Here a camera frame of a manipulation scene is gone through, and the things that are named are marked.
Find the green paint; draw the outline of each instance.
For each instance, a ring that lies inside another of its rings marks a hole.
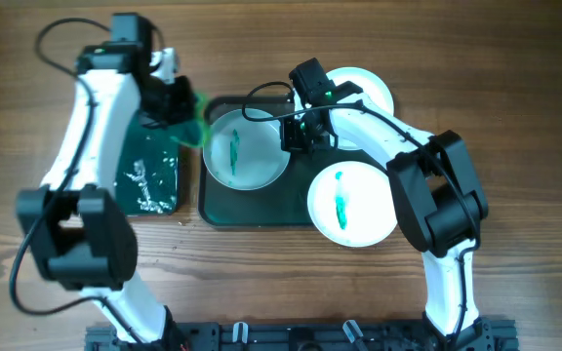
[[[201,93],[196,93],[195,97],[196,104],[192,118],[169,127],[169,131],[172,134],[171,141],[189,148],[202,148],[212,135],[210,126],[204,118],[208,98]]]
[[[340,228],[341,230],[344,230],[348,225],[348,221],[346,219],[347,196],[345,196],[341,189],[341,175],[342,172],[336,173],[336,179],[338,180],[338,186],[336,188],[336,214],[338,215],[338,223],[340,224]]]
[[[229,161],[231,163],[231,174],[235,176],[235,164],[238,162],[238,146],[240,145],[240,136],[238,131],[233,130],[233,140],[229,144]]]

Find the wood grain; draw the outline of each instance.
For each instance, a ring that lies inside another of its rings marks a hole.
[[[10,5],[0,7],[0,350],[80,349],[84,328],[103,322],[93,306],[22,316],[7,278],[20,242],[15,196],[51,166],[73,101],[70,80],[33,56],[34,35],[59,18],[109,23],[125,11],[162,28],[182,73],[209,96],[246,94],[318,57],[325,68],[377,73],[405,122],[461,134],[490,202],[474,259],[477,305],[515,319],[523,350],[562,349],[562,2],[131,3],[0,1]],[[103,40],[72,26],[46,43],[70,64]],[[197,160],[192,151],[194,174]],[[423,311],[422,260],[398,230],[362,250],[313,230],[219,232],[198,217],[196,186],[178,213],[133,220],[140,272],[178,321],[376,321]],[[33,306],[74,296],[43,283],[30,257],[20,279]]]

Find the dark green tray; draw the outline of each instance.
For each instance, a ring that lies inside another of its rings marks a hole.
[[[215,98],[205,110],[205,119],[214,123],[225,113],[242,108],[245,98]],[[249,107],[273,116],[294,111],[294,104],[288,103],[285,96],[252,97]],[[198,212],[203,220],[218,228],[313,225],[307,211],[309,185],[322,170],[342,161],[364,162],[381,169],[363,151],[318,151],[311,156],[292,154],[288,168],[271,184],[258,190],[240,191],[217,182],[209,174],[201,155]]]

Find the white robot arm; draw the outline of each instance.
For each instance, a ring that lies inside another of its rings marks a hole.
[[[427,145],[429,138],[432,137],[431,133],[417,130],[393,117],[373,103],[366,93],[353,94],[341,99],[339,103],[354,103],[358,100],[363,101],[365,107],[379,113],[400,129],[409,133],[421,144]],[[333,131],[338,137],[359,146],[385,169],[387,169],[387,163],[399,153],[409,153],[417,149],[415,145],[393,131],[391,127],[374,115],[354,109],[340,108],[331,110],[330,118]],[[473,240],[465,240],[450,248],[444,257],[436,257],[431,252],[421,254],[428,287],[426,317],[444,336],[455,332],[461,311],[462,280],[457,259],[463,249],[473,246]],[[471,261],[472,253],[467,253],[465,255],[465,280],[467,281],[465,288],[468,298],[467,312],[462,323],[462,329],[471,326],[479,316],[473,299]]]
[[[40,190],[22,191],[17,200],[18,217],[26,237],[32,238],[30,245],[43,278],[92,298],[116,327],[119,339],[143,343],[161,339],[171,317],[135,272],[136,237],[113,201],[118,161],[132,118],[157,128],[194,117],[189,83],[185,77],[176,78],[175,50],[151,52],[153,29],[148,19],[136,14],[116,14],[112,40],[84,49],[77,60],[78,78],[90,87],[92,99],[78,81],[72,116],[54,165]],[[71,160],[91,118],[91,100],[95,106],[90,130],[70,176]],[[58,223],[72,214],[82,218],[83,235],[72,242],[61,241],[69,230]],[[35,226],[41,221],[44,225]],[[12,293],[13,302],[19,304],[16,288]]]

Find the white plate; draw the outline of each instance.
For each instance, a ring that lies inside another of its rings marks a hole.
[[[361,162],[339,162],[320,172],[309,186],[307,208],[322,234],[353,248],[380,242],[397,224],[387,175]]]
[[[247,108],[253,118],[271,117],[267,112]],[[212,125],[212,136],[203,147],[209,173],[221,184],[236,190],[255,190],[269,185],[283,174],[290,153],[281,150],[278,121],[250,122],[242,110],[222,115]]]
[[[372,102],[379,108],[385,110],[390,115],[394,115],[394,99],[391,91],[379,76],[369,70],[357,67],[342,67],[334,69],[327,73],[327,77],[336,85],[351,81],[363,89],[363,92],[370,97]],[[302,110],[301,99],[294,93],[295,106],[294,110]],[[331,136],[331,145],[334,145],[334,139]],[[353,142],[340,138],[338,148],[340,150],[359,150],[359,147]]]

